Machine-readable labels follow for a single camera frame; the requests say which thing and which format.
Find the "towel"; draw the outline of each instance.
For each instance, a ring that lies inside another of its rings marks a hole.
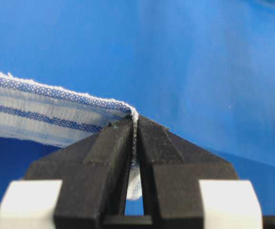
[[[138,113],[134,107],[0,73],[0,137],[66,147],[127,115],[132,116],[134,129],[127,196],[138,199],[142,191],[135,160]]]

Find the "blue background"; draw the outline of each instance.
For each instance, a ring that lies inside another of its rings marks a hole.
[[[130,103],[230,160],[275,214],[275,0],[0,0],[0,71]],[[0,138],[0,198],[53,150]]]

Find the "blue cloth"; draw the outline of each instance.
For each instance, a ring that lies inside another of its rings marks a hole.
[[[125,100],[275,214],[275,0],[0,1],[0,71]]]

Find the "white block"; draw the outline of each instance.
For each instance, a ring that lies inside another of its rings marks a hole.
[[[0,203],[0,229],[54,229],[62,180],[12,181]]]
[[[261,208],[247,180],[199,180],[205,229],[262,229]]]

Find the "blue and white towel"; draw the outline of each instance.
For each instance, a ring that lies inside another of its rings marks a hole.
[[[138,113],[134,107],[0,73],[0,137],[65,147],[127,115],[132,115],[134,123],[135,152]],[[140,181],[139,172],[130,180],[136,177]],[[140,197],[140,185],[129,187],[128,196]]]

